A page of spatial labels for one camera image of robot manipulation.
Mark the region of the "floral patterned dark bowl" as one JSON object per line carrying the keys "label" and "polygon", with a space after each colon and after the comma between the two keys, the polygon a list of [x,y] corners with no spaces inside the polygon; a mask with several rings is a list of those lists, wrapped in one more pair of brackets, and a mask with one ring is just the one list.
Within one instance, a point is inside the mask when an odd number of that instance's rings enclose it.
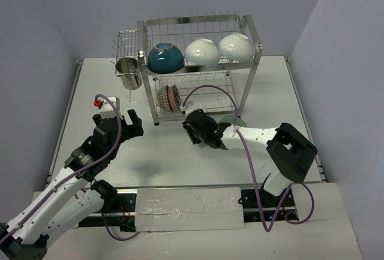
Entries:
{"label": "floral patterned dark bowl", "polygon": [[181,98],[176,85],[167,87],[167,100],[170,110],[179,111],[181,106]]}

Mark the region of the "blue patterned bowl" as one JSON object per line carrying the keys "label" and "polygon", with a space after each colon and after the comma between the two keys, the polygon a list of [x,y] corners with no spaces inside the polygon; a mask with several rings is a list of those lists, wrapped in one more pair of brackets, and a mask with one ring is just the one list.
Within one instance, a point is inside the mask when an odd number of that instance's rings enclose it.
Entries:
{"label": "blue patterned bowl", "polygon": [[208,119],[210,120],[210,122],[212,122],[214,125],[217,125],[217,122],[215,119],[213,119],[212,117],[208,117]]}

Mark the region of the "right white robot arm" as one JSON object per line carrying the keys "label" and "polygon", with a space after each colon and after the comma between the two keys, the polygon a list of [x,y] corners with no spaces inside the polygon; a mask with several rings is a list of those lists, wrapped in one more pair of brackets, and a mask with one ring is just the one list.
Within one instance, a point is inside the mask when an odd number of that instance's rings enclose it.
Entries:
{"label": "right white robot arm", "polygon": [[203,110],[187,114],[182,123],[193,144],[204,143],[213,149],[243,148],[266,152],[274,170],[263,182],[262,203],[273,207],[281,200],[282,192],[293,183],[303,183],[317,156],[317,148],[293,125],[282,123],[276,128],[239,127],[227,122],[217,123]]}

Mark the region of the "pale green bowl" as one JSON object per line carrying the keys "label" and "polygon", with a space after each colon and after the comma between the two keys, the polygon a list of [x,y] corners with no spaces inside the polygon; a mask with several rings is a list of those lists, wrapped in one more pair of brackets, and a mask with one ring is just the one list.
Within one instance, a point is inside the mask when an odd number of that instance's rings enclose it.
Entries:
{"label": "pale green bowl", "polygon": [[219,120],[219,123],[236,124],[240,127],[246,127],[246,123],[238,116],[226,115]]}

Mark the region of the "white bowl top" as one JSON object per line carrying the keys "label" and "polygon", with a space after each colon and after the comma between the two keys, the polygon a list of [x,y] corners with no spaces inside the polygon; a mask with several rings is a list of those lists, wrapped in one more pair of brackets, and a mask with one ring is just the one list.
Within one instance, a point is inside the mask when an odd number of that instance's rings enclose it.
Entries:
{"label": "white bowl top", "polygon": [[215,66],[219,63],[220,53],[212,40],[197,38],[186,47],[184,58],[196,65]]}

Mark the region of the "teal bowl tan interior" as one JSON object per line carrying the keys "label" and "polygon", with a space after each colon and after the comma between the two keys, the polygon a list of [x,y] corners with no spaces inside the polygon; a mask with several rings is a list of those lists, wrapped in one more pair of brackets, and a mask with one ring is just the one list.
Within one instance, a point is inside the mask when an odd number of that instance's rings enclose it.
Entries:
{"label": "teal bowl tan interior", "polygon": [[168,74],[184,67],[182,52],[171,42],[156,44],[148,54],[148,69],[157,74]]}

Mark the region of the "white bowl dark rim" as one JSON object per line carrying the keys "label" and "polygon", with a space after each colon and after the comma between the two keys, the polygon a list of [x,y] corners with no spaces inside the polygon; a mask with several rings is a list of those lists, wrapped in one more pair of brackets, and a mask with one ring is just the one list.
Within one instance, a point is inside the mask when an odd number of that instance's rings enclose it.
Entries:
{"label": "white bowl dark rim", "polygon": [[218,44],[219,52],[237,62],[250,62],[255,47],[250,39],[238,32],[225,36]]}

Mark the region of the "geometric patterned bowl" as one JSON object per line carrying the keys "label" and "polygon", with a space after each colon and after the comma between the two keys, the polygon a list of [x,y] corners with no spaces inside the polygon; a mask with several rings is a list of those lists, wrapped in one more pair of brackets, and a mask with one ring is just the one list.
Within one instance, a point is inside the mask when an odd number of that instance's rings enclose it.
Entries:
{"label": "geometric patterned bowl", "polygon": [[168,86],[163,86],[157,91],[157,103],[158,106],[165,111],[170,110],[168,96],[167,96]]}

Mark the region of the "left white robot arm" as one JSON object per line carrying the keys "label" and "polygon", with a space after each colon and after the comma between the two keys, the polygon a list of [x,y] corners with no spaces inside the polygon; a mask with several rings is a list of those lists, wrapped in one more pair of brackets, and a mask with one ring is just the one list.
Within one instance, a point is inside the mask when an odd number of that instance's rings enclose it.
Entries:
{"label": "left white robot arm", "polygon": [[93,134],[75,149],[50,185],[14,219],[1,223],[1,251],[8,259],[43,259],[48,248],[90,214],[107,214],[121,203],[117,190],[95,177],[116,158],[120,144],[143,136],[142,120],[95,114]]}

